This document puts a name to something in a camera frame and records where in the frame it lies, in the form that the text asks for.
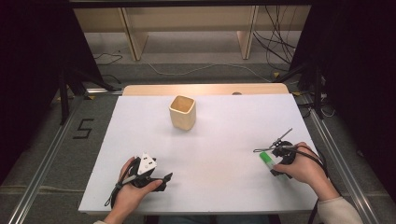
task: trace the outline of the floor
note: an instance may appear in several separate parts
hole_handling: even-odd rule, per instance
[[[271,32],[260,32],[260,35],[271,37]],[[285,38],[288,37],[289,44],[297,46],[299,32],[285,32],[282,35]],[[241,74],[244,72],[252,78],[260,77],[261,81],[266,82],[273,79],[276,73],[284,73],[282,69],[288,69],[288,66],[274,54],[266,54],[255,39],[253,39],[249,59],[242,60],[235,32],[150,33],[140,62],[131,60],[123,34],[86,34],[86,37],[104,76],[115,76],[122,71],[134,69],[134,72],[140,71],[143,75],[148,74],[147,76],[154,76],[149,73],[155,73],[158,76],[172,76],[177,79],[181,76],[200,76],[200,73],[213,74],[213,70],[210,69],[217,69],[215,72],[221,72],[226,67],[229,69],[237,65],[238,69],[241,69]],[[273,44],[272,46],[275,52],[282,54],[283,50],[280,45]],[[121,86],[128,84],[128,77],[125,74],[120,75],[119,78],[122,81]],[[118,85],[112,76],[104,77],[104,79],[106,82]],[[297,91],[297,80],[298,77],[294,77],[286,82],[290,91]],[[297,104],[303,104],[305,101],[303,97],[296,98]],[[101,141],[90,139],[103,139],[106,125],[111,119],[111,108],[114,108],[116,102],[117,95],[97,95],[94,100],[81,100],[81,102],[78,102],[78,99],[70,100],[70,103],[78,110],[74,114],[70,127],[62,130],[59,126],[61,106],[57,96],[54,96],[48,118],[42,123],[30,148],[21,154],[0,188],[2,202],[0,203],[0,223],[8,223],[11,215],[15,214],[13,211],[20,210],[24,213],[18,223],[54,223],[59,220],[62,220],[62,223],[93,223],[103,218],[79,213],[78,204],[90,176],[90,167],[93,167],[101,146]],[[332,113],[331,107],[323,109],[327,115]],[[309,112],[305,108],[301,110],[302,115],[307,115]],[[86,141],[77,140],[75,137],[80,135],[79,121],[90,118],[94,118],[92,128],[97,132],[92,132],[91,138]],[[365,159],[357,154],[358,149],[343,121],[335,114],[332,117],[325,117],[324,122],[335,145],[340,148],[342,155],[346,158],[348,169],[367,199],[369,208],[373,209],[376,221],[367,223],[393,223],[396,220],[396,205],[376,179]],[[317,147],[325,149],[333,182],[346,199],[355,204],[354,192],[345,184],[346,181],[340,175],[332,154],[327,152],[326,148],[329,146],[323,140],[322,133],[318,131],[319,126],[315,122],[315,117],[311,114],[305,119],[305,123],[312,138],[317,140],[315,141]],[[57,139],[58,132],[64,132],[62,139]],[[59,140],[59,146],[55,146],[57,142],[54,139]],[[54,150],[55,153],[49,155],[52,148],[57,149]],[[41,162],[44,160],[47,160],[50,166],[41,170],[43,167]],[[34,187],[38,176],[42,176],[43,180],[36,183],[37,194],[33,193],[33,200],[21,208],[22,196]],[[280,215],[282,223],[286,224],[305,223],[308,217],[309,212]],[[144,218],[141,216],[132,216],[126,223],[140,224],[143,221]]]

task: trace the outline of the person's right hand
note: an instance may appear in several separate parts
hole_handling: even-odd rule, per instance
[[[317,157],[315,153],[305,148],[309,147],[306,143],[301,142],[297,144],[297,146],[297,150],[309,154],[314,158]],[[274,165],[274,170],[291,175],[296,180],[311,186],[314,192],[318,195],[320,201],[340,197],[337,190],[327,178],[322,168],[316,162],[312,161],[304,155],[297,153],[296,158],[292,164],[276,164]]]

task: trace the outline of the white sleeve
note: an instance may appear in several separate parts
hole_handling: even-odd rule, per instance
[[[343,197],[318,202],[318,213],[325,224],[363,223],[358,211]]]

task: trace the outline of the gray floor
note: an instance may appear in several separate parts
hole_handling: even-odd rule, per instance
[[[290,33],[289,41],[292,45],[296,45],[299,34],[299,32]],[[119,84],[113,77],[104,77],[107,83],[114,86],[147,83],[267,82],[273,79],[273,73],[278,71],[268,66],[265,51],[257,41],[253,42],[250,58],[242,60],[234,32],[152,33],[148,38],[143,60],[140,62],[131,61],[123,34],[87,34],[86,36],[93,55],[98,56],[105,52],[122,56],[122,59],[113,64],[99,65],[103,75],[112,75],[122,82]],[[279,46],[275,46],[274,49],[281,52]],[[105,55],[97,59],[97,63],[111,63],[118,58],[118,56]],[[270,63],[281,68],[288,68],[274,55],[270,56]],[[297,80],[298,77],[294,77],[287,81],[290,91],[297,91],[295,86]],[[81,103],[24,223],[93,223],[103,218],[79,213],[78,205],[100,150],[117,97],[117,95],[97,95],[93,100],[87,99]],[[297,97],[296,102],[302,103],[303,98]],[[301,109],[301,112],[304,115],[307,110]],[[0,188],[2,202],[0,203],[0,223],[7,223],[21,196],[31,183],[51,146],[52,139],[60,128],[60,119],[61,106],[55,96],[49,107],[47,119],[41,124],[29,149],[21,154]],[[85,134],[78,131],[78,125],[82,119],[93,119],[85,123],[86,127],[92,128],[92,132],[87,139],[75,139],[74,137]],[[325,143],[312,116],[304,121],[314,143],[322,149],[329,161],[332,181],[343,195],[354,203],[342,177],[333,165],[331,156],[326,151]],[[342,150],[364,195],[373,207],[379,223],[394,223],[396,205],[376,179],[365,159],[356,154],[356,145],[343,121],[335,114],[330,118],[326,117],[325,123],[337,146]],[[305,212],[281,214],[280,218],[282,223],[306,223],[308,216],[309,212]],[[143,223],[143,217],[131,216],[125,223]]]

